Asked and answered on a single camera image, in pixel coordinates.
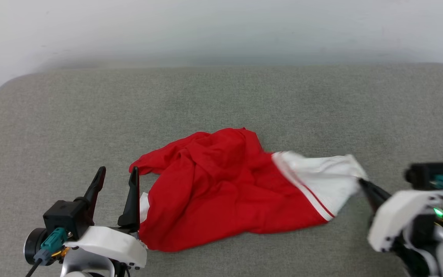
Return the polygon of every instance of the white background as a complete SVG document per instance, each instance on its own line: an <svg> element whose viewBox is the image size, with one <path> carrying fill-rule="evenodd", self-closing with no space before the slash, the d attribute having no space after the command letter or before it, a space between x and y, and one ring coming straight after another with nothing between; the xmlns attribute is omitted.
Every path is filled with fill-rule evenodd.
<svg viewBox="0 0 443 277"><path fill-rule="evenodd" d="M57 68L442 62L443 0L0 0L0 86Z"/></svg>

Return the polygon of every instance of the gray fabric surface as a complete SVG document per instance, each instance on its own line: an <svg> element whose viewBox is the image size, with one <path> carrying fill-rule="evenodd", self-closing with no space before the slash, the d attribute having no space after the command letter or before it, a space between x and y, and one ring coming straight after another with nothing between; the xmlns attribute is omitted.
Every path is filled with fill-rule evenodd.
<svg viewBox="0 0 443 277"><path fill-rule="evenodd" d="M0 88L0 276L24 276L22 247L56 200L72 200L107 167L95 221L114 226L141 154L196 131L255 131L269 151L354 154L394 192L411 162L443 160L443 65L73 70ZM141 179L148 191L154 175ZM321 227L243 234L176 254L149 252L142 277L401 276L367 243L363 195ZM56 277L60 265L36 276Z"/></svg>

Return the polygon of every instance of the red fabric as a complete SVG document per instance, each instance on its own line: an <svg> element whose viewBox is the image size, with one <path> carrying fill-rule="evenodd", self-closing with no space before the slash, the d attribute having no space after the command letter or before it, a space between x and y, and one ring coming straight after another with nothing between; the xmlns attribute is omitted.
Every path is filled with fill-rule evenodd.
<svg viewBox="0 0 443 277"><path fill-rule="evenodd" d="M139 236L149 249L179 251L242 232L292 231L326 223L244 128L194 133L130 166L160 174Z"/></svg>

